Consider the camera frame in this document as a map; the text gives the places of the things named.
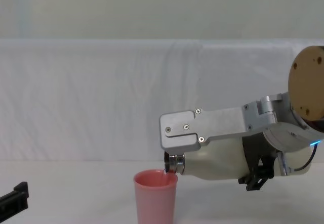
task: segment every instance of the cup rim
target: cup rim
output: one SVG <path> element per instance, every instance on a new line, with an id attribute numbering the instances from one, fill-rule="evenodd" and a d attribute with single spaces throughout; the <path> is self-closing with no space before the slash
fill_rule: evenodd
<path id="1" fill-rule="evenodd" d="M 144 171 L 141 171 L 141 172 L 138 172 L 137 174 L 135 174 L 135 176 L 133 177 L 133 181 L 134 181 L 135 186 L 138 187 L 138 188 L 141 188 L 141 189 L 146 189 L 146 190 L 164 190 L 164 189 L 174 188 L 177 185 L 178 176 L 176 176 L 175 174 L 174 174 L 175 180 L 172 183 L 170 183 L 168 185 L 164 185 L 164 186 L 156 186 L 156 187 L 146 186 L 146 185 L 141 185 L 136 181 L 136 178 L 138 178 L 139 176 L 141 176 L 141 175 L 143 175 L 145 173 L 148 173 L 148 172 L 156 172 L 156 171 L 162 172 L 163 170 L 161 170 L 161 169 L 148 169 L 148 170 L 144 170 Z"/>

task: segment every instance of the wall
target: wall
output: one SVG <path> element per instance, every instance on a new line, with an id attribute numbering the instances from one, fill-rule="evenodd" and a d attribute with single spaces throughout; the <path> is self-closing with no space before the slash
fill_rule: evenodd
<path id="1" fill-rule="evenodd" d="M 0 40 L 0 159 L 161 160 L 162 114 L 286 92 L 295 56 L 323 43 Z"/>
<path id="2" fill-rule="evenodd" d="M 324 0 L 0 0 L 0 36 L 321 38 Z"/>

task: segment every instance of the black cable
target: black cable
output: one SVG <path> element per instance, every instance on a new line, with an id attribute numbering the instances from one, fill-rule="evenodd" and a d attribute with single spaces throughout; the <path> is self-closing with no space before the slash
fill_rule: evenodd
<path id="1" fill-rule="evenodd" d="M 310 164 L 310 162 L 313 160 L 313 158 L 315 156 L 316 149 L 317 149 L 317 144 L 315 144 L 314 149 L 313 149 L 313 152 L 312 152 L 312 155 L 310 155 L 310 158 L 305 163 L 305 165 L 303 165 L 302 167 L 299 167 L 299 168 L 295 168 L 294 169 L 295 172 L 303 170 L 304 168 L 306 168 Z"/>

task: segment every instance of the white cloth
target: white cloth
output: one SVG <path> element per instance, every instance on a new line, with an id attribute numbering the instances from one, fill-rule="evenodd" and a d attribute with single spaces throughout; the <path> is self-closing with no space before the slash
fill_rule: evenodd
<path id="1" fill-rule="evenodd" d="M 0 159 L 161 160 L 162 114 L 285 92 L 314 44 L 324 40 L 0 40 Z"/>
<path id="2" fill-rule="evenodd" d="M 29 208 L 5 224 L 137 224 L 133 176 L 161 162 L 0 162 L 1 194 L 28 181 Z M 275 177 L 260 191 L 237 180 L 179 176 L 175 224 L 323 224 L 324 164 Z"/>

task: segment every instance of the screw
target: screw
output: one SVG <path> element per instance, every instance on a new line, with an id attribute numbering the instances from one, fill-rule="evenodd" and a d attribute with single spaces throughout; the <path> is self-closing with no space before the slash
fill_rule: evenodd
<path id="1" fill-rule="evenodd" d="M 203 138 L 203 137 L 199 137 L 199 142 L 204 142 L 205 141 L 205 138 Z"/>

